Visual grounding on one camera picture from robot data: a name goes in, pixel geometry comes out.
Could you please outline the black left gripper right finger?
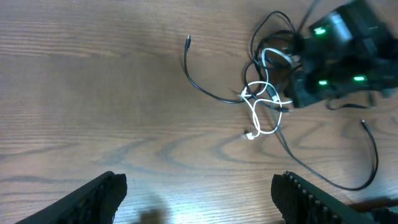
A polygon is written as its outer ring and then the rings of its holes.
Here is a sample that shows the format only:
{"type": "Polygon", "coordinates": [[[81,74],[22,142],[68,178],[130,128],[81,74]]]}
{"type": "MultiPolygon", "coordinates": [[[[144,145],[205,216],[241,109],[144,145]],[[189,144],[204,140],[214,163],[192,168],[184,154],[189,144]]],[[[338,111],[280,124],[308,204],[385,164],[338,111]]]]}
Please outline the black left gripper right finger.
{"type": "Polygon", "coordinates": [[[397,205],[355,210],[293,172],[273,176],[271,198],[286,223],[397,223],[397,205]]]}

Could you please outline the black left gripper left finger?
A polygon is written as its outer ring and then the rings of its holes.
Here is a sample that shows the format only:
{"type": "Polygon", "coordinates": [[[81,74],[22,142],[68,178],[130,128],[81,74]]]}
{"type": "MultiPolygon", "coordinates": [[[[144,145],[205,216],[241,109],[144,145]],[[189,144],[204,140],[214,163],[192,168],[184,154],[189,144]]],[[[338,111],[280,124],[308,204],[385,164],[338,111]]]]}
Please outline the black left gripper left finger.
{"type": "Polygon", "coordinates": [[[107,171],[18,224],[112,224],[126,195],[126,175],[107,171]]]}

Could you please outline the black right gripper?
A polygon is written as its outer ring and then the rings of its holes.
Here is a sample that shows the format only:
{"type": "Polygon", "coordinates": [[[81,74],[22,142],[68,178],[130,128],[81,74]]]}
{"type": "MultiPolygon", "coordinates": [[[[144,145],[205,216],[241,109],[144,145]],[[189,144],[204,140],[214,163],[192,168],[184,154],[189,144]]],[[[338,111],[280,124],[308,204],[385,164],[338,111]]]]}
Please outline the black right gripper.
{"type": "Polygon", "coordinates": [[[339,98],[338,87],[342,73],[334,70],[294,72],[288,78],[284,96],[293,101],[295,108],[304,108],[324,100],[339,98]]]}

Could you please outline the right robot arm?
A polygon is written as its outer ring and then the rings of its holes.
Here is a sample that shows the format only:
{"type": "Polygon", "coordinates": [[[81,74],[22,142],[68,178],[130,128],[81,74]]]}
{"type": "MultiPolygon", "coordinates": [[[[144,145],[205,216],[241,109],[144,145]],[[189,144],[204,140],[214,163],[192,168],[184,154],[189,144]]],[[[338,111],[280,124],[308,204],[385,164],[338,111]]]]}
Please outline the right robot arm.
{"type": "Polygon", "coordinates": [[[330,103],[356,93],[397,91],[397,38],[362,0],[337,7],[308,28],[293,34],[292,52],[301,70],[289,75],[284,96],[295,108],[330,103]]]}

